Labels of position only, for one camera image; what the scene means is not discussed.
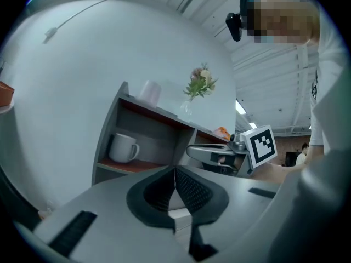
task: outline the wooden shelf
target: wooden shelf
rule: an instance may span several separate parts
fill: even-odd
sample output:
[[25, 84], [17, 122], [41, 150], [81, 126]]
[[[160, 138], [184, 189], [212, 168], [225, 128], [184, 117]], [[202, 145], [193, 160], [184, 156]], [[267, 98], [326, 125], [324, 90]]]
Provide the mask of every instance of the wooden shelf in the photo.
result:
[[141, 171], [163, 167], [163, 164], [155, 164], [145, 161], [133, 160], [127, 164], [116, 163], [110, 158], [103, 158], [97, 163], [99, 168], [117, 171], [124, 174], [140, 173]]
[[204, 131], [197, 130], [197, 135], [210, 141], [210, 143], [227, 144], [228, 140], [220, 138], [216, 134], [205, 133]]
[[147, 118], [154, 119], [163, 124], [170, 125], [175, 129], [191, 129], [193, 128], [186, 122], [178, 119], [177, 117], [169, 117], [167, 113], [163, 113], [157, 109], [147, 106], [146, 104], [137, 101], [134, 98], [127, 96], [120, 97], [121, 105], [137, 114], [143, 115]]

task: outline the cable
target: cable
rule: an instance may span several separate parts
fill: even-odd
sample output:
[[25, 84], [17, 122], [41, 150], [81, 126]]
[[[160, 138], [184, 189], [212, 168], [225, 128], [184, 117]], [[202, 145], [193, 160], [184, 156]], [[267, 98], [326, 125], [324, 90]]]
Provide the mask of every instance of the cable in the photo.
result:
[[46, 44], [46, 43], [56, 34], [57, 30], [58, 30], [59, 28], [63, 27], [63, 26], [64, 26], [67, 22], [69, 22], [71, 19], [73, 19], [74, 17], [76, 17], [76, 16], [79, 15], [80, 13], [83, 13], [85, 10], [87, 10], [87, 9], [89, 9], [89, 8], [91, 8], [91, 7], [95, 6], [95, 5], [97, 5], [97, 4], [100, 4], [100, 3], [102, 3], [102, 2], [105, 2], [105, 1], [107, 1], [107, 0], [102, 0], [102, 1], [99, 1], [99, 2], [97, 2], [97, 3], [95, 3], [95, 4], [92, 4], [92, 5], [88, 6], [88, 7], [86, 7], [85, 9], [80, 10], [78, 13], [72, 15], [72, 16], [69, 17], [68, 19], [66, 19], [66, 20], [65, 20], [62, 24], [60, 24], [58, 27], [52, 27], [52, 28], [50, 28], [50, 29], [45, 33], [46, 38], [45, 38], [45, 40], [43, 41], [43, 44]]

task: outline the glass vase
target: glass vase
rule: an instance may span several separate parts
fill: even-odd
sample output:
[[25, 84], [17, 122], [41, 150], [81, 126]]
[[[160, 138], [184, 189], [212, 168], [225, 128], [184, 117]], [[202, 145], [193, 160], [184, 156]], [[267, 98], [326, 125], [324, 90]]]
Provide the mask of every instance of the glass vase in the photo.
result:
[[179, 115], [178, 118], [186, 121], [186, 122], [190, 122], [191, 120], [191, 100], [185, 100], [179, 110]]

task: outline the white wall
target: white wall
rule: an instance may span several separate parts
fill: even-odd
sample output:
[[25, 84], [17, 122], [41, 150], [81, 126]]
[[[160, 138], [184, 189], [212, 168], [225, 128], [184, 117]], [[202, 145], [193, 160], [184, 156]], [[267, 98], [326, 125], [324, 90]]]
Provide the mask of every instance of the white wall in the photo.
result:
[[229, 53], [162, 5], [106, 1], [42, 43], [49, 28], [97, 1], [70, 2], [35, 14], [5, 48], [10, 64], [1, 80], [15, 88], [15, 108], [0, 118], [0, 162], [38, 209], [47, 199], [57, 207], [90, 187], [100, 131], [123, 81], [132, 95], [145, 80], [157, 81], [162, 87], [158, 106], [177, 113], [190, 72], [208, 62], [219, 78], [217, 89], [194, 100], [193, 121], [208, 129], [235, 129]]

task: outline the black slot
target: black slot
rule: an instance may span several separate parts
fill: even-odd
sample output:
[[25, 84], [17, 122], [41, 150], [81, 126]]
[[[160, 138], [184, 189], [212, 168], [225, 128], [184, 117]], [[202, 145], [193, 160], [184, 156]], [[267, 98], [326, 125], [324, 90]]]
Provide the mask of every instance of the black slot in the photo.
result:
[[224, 145], [215, 145], [215, 144], [211, 144], [211, 145], [200, 145], [200, 147], [208, 147], [208, 148], [216, 148], [216, 149], [222, 149], [224, 148]]
[[93, 223], [96, 214], [81, 211], [51, 242], [49, 245], [59, 254], [68, 257], [75, 246]]
[[271, 192], [271, 191], [267, 191], [259, 188], [251, 188], [249, 192], [262, 197], [270, 198], [270, 199], [273, 199], [275, 196], [275, 192]]

